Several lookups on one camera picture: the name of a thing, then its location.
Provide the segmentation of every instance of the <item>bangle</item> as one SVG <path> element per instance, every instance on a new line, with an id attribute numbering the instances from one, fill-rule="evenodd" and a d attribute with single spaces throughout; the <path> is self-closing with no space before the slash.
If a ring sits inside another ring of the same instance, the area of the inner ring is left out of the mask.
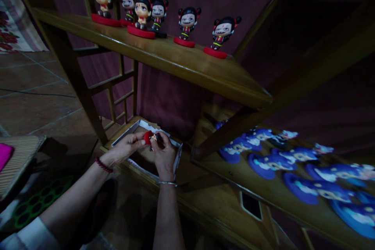
<path id="1" fill-rule="evenodd" d="M 159 186 L 161 184 L 172 184 L 175 187 L 177 187 L 177 184 L 175 182 L 163 182 L 163 181 L 157 181 L 156 184 Z"/>
<path id="2" fill-rule="evenodd" d="M 100 159 L 97 157 L 95 158 L 96 163 L 106 172 L 112 173 L 113 169 L 108 168 L 106 165 L 103 164 L 103 162 L 100 161 Z"/>

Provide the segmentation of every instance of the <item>shelf board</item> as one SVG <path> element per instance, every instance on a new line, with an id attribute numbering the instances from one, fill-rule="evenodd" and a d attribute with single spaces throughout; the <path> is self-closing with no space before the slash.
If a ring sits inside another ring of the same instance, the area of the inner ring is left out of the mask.
<path id="1" fill-rule="evenodd" d="M 251 108 L 259 109 L 272 102 L 270 94 L 231 55 L 217 59 L 205 54 L 202 46 L 186 48 L 175 44 L 172 36 L 145 39 L 128 34 L 124 27 L 95 23 L 87 16 L 37 8 L 34 13 L 42 22 Z"/>
<path id="2" fill-rule="evenodd" d="M 104 151 L 110 149 L 111 144 L 139 119 L 147 121 L 139 116 L 133 117 L 114 133 L 102 149 Z M 159 187 L 155 185 L 154 179 L 140 172 L 139 169 L 128 162 L 118 165 L 116 169 L 130 173 L 150 190 L 159 192 Z M 179 167 L 176 172 L 176 183 L 181 185 L 207 174 L 205 170 L 190 162 L 190 150 L 186 146 L 182 150 Z M 197 221 L 206 231 L 216 237 L 227 239 L 241 249 L 271 250 L 276 248 L 276 234 L 268 207 L 261 204 L 263 221 L 254 219 L 241 208 L 239 191 L 228 184 L 185 193 L 179 191 L 178 205 L 180 212 Z"/>
<path id="3" fill-rule="evenodd" d="M 205 104 L 196 127 L 194 146 L 201 144 L 215 131 L 213 125 L 215 121 L 224 121 L 232 115 L 233 112 L 228 109 L 221 109 L 218 105 Z M 294 142 L 297 144 L 301 140 L 297 139 Z M 272 145 L 266 141 L 262 143 L 262 146 L 263 150 L 256 154 L 268 155 Z M 247 163 L 246 157 L 249 152 L 241 154 L 241 161 L 238 164 L 225 162 L 217 152 L 200 161 L 192 160 L 192 162 L 209 173 L 218 175 L 255 199 L 286 213 L 302 226 L 321 233 L 345 249 L 375 249 L 375 240 L 365 238 L 352 230 L 335 214 L 326 199 L 319 198 L 318 205 L 305 204 L 284 185 L 281 172 L 276 172 L 277 176 L 274 180 L 265 180 L 258 176 Z M 294 173 L 311 179 L 301 165 L 298 165 L 298 169 Z"/>

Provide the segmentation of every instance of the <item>red bead bracelet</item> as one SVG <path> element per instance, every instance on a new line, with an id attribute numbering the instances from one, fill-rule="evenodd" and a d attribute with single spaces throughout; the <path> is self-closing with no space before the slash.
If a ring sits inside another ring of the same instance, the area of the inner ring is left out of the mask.
<path id="1" fill-rule="evenodd" d="M 113 169 L 108 168 L 106 165 L 103 164 L 103 162 L 100 161 L 100 159 L 97 157 L 95 158 L 96 163 L 106 172 L 112 173 Z"/>

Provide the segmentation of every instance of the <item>cardboard box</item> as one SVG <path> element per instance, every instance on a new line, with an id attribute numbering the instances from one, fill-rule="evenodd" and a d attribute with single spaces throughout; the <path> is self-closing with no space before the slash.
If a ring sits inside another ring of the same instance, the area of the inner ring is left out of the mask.
<path id="1" fill-rule="evenodd" d="M 177 151 L 175 163 L 173 165 L 173 172 L 176 178 L 176 170 L 179 165 L 180 158 L 181 158 L 182 143 L 175 141 L 174 138 L 171 137 L 169 133 L 165 132 L 164 130 L 161 130 L 160 127 L 156 125 L 155 123 L 148 123 L 145 120 L 138 120 L 128 130 L 126 130 L 117 140 L 113 142 L 112 147 L 114 147 L 127 134 L 143 132 L 143 131 L 152 131 L 153 133 L 156 133 L 157 131 L 161 131 L 161 132 L 164 132 L 170 138 L 172 145 L 176 147 L 176 151 Z M 154 152 L 150 151 L 149 146 L 138 150 L 136 153 L 132 154 L 127 160 L 133 166 L 140 169 L 143 173 L 149 175 L 155 180 L 159 180 L 159 175 L 157 173 L 155 161 L 154 161 Z"/>

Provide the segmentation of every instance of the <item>silver bracelet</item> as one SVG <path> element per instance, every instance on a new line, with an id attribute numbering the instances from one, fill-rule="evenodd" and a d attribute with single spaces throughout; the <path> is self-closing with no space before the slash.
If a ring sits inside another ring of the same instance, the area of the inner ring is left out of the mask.
<path id="1" fill-rule="evenodd" d="M 159 186 L 161 184 L 172 184 L 172 185 L 175 185 L 175 187 L 177 187 L 177 184 L 175 182 L 163 182 L 163 181 L 157 181 L 156 184 Z"/>

